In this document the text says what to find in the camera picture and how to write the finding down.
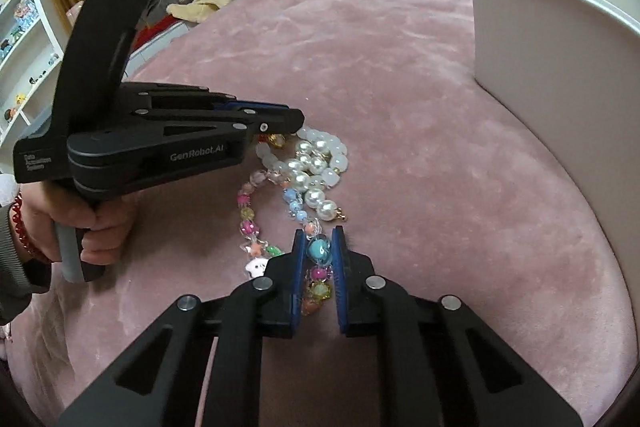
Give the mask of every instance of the finger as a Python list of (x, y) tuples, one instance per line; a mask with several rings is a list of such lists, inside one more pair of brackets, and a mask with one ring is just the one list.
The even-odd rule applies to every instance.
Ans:
[(136, 215), (136, 204), (127, 198), (105, 201), (95, 211), (92, 230), (105, 230), (132, 223)]
[(85, 250), (113, 250), (114, 248), (119, 248), (124, 244), (130, 230), (131, 223), (105, 230), (90, 230), (82, 238), (82, 248)]
[(82, 250), (80, 259), (86, 263), (106, 266), (116, 263), (121, 256), (122, 247), (119, 247), (112, 250)]
[(24, 184), (23, 206), (46, 214), (55, 222), (76, 229), (90, 229), (95, 212), (80, 196), (53, 182)]

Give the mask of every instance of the beaded necklace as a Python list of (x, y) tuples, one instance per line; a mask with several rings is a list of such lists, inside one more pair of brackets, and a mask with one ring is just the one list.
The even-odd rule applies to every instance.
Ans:
[(346, 216), (335, 201), (326, 199), (325, 190), (340, 182), (340, 174), (347, 170), (347, 147), (336, 136), (311, 128), (297, 133), (296, 156), (280, 161), (271, 147), (283, 149), (287, 139), (282, 134), (261, 134), (255, 153), (265, 170), (252, 172), (249, 181), (238, 192), (240, 233), (245, 242), (240, 248), (250, 258), (244, 270), (251, 279), (261, 277), (271, 257), (284, 252), (259, 238), (260, 227), (255, 222), (251, 194), (267, 181), (282, 188), (291, 219), (302, 226), (308, 240), (306, 256), (314, 263), (305, 275), (302, 313), (311, 314), (332, 294), (332, 254), (329, 239), (322, 233), (321, 221), (345, 220)]

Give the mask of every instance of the pink carpet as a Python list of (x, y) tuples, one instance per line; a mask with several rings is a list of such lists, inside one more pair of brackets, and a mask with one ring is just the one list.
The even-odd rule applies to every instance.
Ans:
[[(578, 188), (473, 71), (472, 0), (236, 0), (137, 79), (287, 103), (340, 137), (353, 249), (414, 295), (459, 295), (592, 426), (638, 355), (625, 283)], [(14, 322), (12, 373), (48, 425), (177, 296), (245, 280), (235, 195), (257, 166), (149, 190), (122, 263), (93, 285), (56, 273)], [(289, 248), (278, 190), (254, 201)], [(338, 336), (333, 305), (265, 342), (263, 427), (378, 424), (374, 345)]]

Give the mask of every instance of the metal screw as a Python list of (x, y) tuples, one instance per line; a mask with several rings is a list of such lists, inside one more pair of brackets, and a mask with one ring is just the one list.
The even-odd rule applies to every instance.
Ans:
[(386, 281), (380, 275), (372, 275), (371, 277), (367, 277), (365, 284), (371, 288), (372, 290), (382, 290), (386, 286)]
[(273, 281), (268, 277), (254, 279), (254, 288), (260, 291), (268, 290), (273, 286)]
[(452, 312), (459, 310), (460, 306), (462, 306), (462, 301), (458, 299), (455, 295), (445, 295), (440, 303), (442, 307), (446, 310), (450, 310)]
[(178, 309), (183, 312), (193, 310), (198, 305), (198, 298), (193, 295), (183, 295), (178, 299)]

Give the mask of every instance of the blue gripper pad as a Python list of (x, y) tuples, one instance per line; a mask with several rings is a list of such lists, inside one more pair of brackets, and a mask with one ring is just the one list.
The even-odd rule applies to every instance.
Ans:
[(344, 274), (344, 258), (349, 254), (349, 251), (346, 247), (342, 227), (335, 227), (331, 234), (331, 253), (333, 256), (334, 293), (335, 306), (338, 312), (338, 325), (340, 326), (340, 333), (344, 334), (348, 326), (347, 309), (349, 297)]
[(291, 254), (294, 256), (295, 272), (291, 282), (291, 326), (295, 333), (302, 317), (302, 296), (304, 293), (306, 236), (302, 230), (296, 230)]

